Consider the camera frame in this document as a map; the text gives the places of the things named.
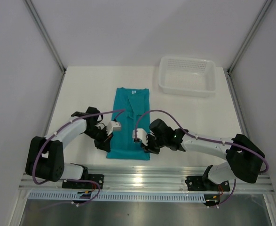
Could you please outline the teal t shirt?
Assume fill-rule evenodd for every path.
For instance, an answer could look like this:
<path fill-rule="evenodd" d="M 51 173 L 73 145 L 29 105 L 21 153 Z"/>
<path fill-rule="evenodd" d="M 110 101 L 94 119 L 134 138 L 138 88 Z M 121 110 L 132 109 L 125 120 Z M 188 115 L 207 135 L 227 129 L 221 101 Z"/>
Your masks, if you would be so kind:
<path fill-rule="evenodd" d="M 112 119 L 117 119 L 121 123 L 121 130 L 113 133 L 110 152 L 106 158 L 149 161 L 150 154 L 145 153 L 140 144 L 133 141 L 132 135 L 139 117 L 150 110 L 150 91 L 118 88 L 113 110 L 121 109 L 125 111 L 120 116 L 116 113 L 112 115 Z"/>

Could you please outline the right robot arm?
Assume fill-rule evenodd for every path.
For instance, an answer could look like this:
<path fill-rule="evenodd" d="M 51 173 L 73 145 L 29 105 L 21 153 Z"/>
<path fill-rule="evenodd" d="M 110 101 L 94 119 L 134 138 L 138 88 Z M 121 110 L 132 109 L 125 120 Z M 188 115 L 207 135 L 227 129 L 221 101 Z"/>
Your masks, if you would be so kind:
<path fill-rule="evenodd" d="M 172 129 L 161 119 L 154 120 L 149 129 L 149 133 L 142 128 L 133 131 L 134 140 L 139 141 L 147 153 L 159 154 L 161 148 L 167 147 L 173 151 L 203 153 L 225 161 L 205 170 L 202 185 L 207 190 L 236 178 L 254 184 L 261 173 L 265 154 L 243 134 L 236 134 L 234 138 L 199 136 L 187 129 Z"/>

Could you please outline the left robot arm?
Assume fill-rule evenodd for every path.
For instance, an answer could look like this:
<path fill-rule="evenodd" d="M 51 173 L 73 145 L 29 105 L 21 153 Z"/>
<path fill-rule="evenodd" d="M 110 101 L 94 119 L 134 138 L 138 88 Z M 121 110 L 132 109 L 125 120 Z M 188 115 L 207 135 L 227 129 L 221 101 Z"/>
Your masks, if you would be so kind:
<path fill-rule="evenodd" d="M 103 114 L 97 108 L 89 107 L 84 113 L 74 112 L 55 132 L 44 137 L 35 136 L 30 143 L 25 173 L 32 176 L 37 185 L 70 179 L 78 188 L 85 188 L 89 184 L 87 168 L 66 163 L 64 149 L 79 135 L 85 134 L 93 139 L 97 149 L 109 153 L 113 132 L 119 130 L 121 125 L 113 119 L 101 127 L 102 120 Z"/>

